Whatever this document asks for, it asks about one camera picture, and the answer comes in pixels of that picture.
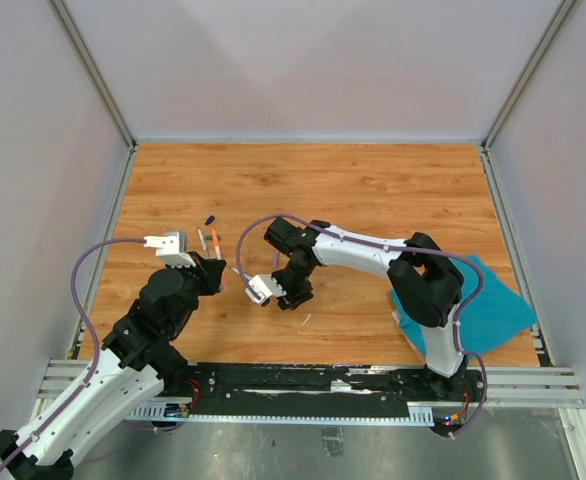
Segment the orange pen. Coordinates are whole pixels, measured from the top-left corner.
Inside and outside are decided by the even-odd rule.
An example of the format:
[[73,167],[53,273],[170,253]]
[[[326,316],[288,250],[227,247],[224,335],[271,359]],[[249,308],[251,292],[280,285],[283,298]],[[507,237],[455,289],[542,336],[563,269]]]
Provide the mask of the orange pen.
[[214,251],[217,260],[223,260],[223,255],[221,251],[220,239],[217,234],[217,231],[214,228],[211,228],[211,237],[214,245]]

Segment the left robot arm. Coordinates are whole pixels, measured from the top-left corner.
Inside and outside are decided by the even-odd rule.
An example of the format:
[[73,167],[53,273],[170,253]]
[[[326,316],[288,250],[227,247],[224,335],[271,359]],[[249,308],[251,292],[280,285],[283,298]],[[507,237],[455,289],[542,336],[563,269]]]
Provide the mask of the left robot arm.
[[171,342],[202,296],[219,292],[226,263],[195,252],[154,272],[92,362],[19,430],[0,431],[0,470],[15,479],[69,479],[89,451],[140,404],[183,389],[198,394],[194,369]]

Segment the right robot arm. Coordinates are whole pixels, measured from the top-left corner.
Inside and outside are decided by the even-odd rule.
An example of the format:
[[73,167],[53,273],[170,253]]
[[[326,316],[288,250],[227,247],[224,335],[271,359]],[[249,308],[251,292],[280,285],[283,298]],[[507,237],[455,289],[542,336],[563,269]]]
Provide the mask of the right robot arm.
[[258,301],[275,297],[282,310],[294,310],[313,298],[310,276],[318,267],[345,267],[390,281],[402,311],[415,321],[425,345],[428,392],[447,400],[462,391],[468,358],[462,353],[459,307],[463,276],[426,234],[385,240],[345,231],[322,221],[305,228],[282,217],[264,239],[288,257],[258,289]]

